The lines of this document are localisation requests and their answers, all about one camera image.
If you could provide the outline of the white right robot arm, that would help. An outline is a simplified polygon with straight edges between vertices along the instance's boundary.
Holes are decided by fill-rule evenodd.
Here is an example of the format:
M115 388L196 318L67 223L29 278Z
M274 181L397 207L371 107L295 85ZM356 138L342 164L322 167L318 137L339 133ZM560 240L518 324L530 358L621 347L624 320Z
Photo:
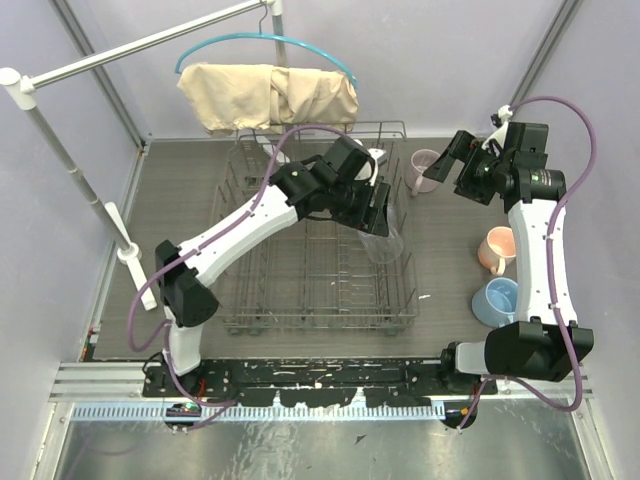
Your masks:
M569 294L561 204L566 179L546 166L547 136L547 125L536 123L505 122L487 139L459 130L424 174L442 182L462 162L455 194L482 205L500 197L515 240L514 320L481 342L449 344L438 370L449 393L489 375L560 382L593 349L594 333L579 327Z

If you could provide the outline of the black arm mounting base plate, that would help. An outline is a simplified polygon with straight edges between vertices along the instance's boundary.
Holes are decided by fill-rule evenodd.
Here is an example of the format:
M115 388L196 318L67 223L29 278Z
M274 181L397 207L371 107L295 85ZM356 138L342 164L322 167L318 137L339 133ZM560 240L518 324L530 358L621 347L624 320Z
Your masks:
M481 383L435 358L208 359L178 380L200 400L288 408L347 406L358 394L368 408L428 406L436 396L471 396Z

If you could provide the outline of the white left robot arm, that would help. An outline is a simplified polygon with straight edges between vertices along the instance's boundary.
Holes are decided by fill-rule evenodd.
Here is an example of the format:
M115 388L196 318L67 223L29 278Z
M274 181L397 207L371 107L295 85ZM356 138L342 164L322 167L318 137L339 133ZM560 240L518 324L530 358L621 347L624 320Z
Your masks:
M203 325L220 305L212 287L256 245L319 213L339 225L388 236L390 185L380 172L386 154L342 136L323 154L278 164L255 195L204 233L180 245L157 246L158 285L171 322L164 353L170 390L188 396L199 387Z

